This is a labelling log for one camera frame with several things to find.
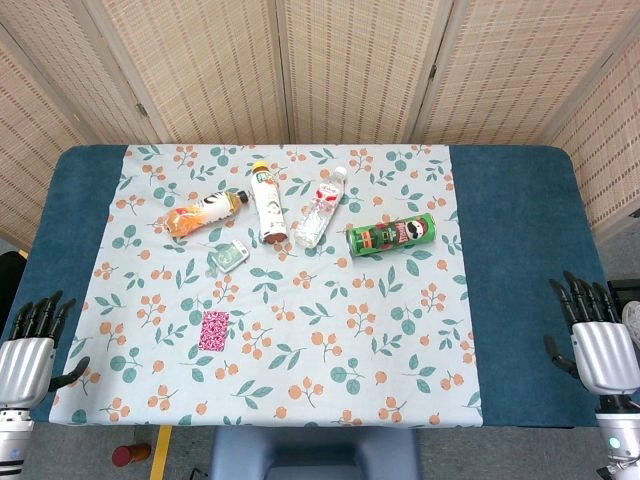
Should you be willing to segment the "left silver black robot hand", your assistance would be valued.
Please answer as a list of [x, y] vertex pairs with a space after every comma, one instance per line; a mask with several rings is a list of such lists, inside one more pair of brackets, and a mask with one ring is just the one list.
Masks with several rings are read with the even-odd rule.
[[54, 376], [57, 347], [69, 311], [76, 300], [64, 304], [58, 290], [38, 302], [29, 302], [18, 311], [9, 337], [1, 345], [1, 408], [30, 410], [50, 392], [77, 381], [89, 366], [81, 358], [67, 374]]

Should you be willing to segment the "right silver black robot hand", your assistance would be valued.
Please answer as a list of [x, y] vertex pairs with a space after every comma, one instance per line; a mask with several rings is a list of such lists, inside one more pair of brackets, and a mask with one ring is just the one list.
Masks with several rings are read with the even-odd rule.
[[563, 273], [549, 284], [561, 307], [574, 357], [562, 354], [550, 335], [544, 347], [553, 365], [581, 381], [590, 393], [624, 408], [639, 390], [639, 364], [627, 327], [604, 285]]

